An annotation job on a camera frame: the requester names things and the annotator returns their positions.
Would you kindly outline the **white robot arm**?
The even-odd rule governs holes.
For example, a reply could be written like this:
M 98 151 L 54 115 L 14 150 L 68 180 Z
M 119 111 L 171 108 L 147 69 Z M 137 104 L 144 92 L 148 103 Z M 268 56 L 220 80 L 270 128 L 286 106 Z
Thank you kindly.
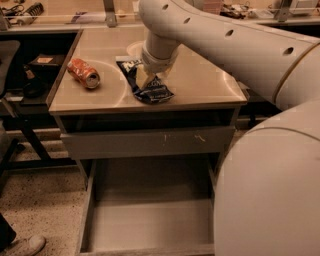
M 140 0 L 153 73 L 185 45 L 278 109 L 230 149 L 216 181 L 215 256 L 320 256 L 319 41 L 209 14 L 185 0 Z

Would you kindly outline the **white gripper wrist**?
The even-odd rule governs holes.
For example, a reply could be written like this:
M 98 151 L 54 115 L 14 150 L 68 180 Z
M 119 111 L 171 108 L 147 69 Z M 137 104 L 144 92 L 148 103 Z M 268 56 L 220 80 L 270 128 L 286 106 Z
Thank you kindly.
M 142 63 L 136 68 L 136 85 L 143 90 L 154 78 L 155 74 L 172 68 L 178 56 L 180 42 L 159 36 L 151 31 L 143 43 Z

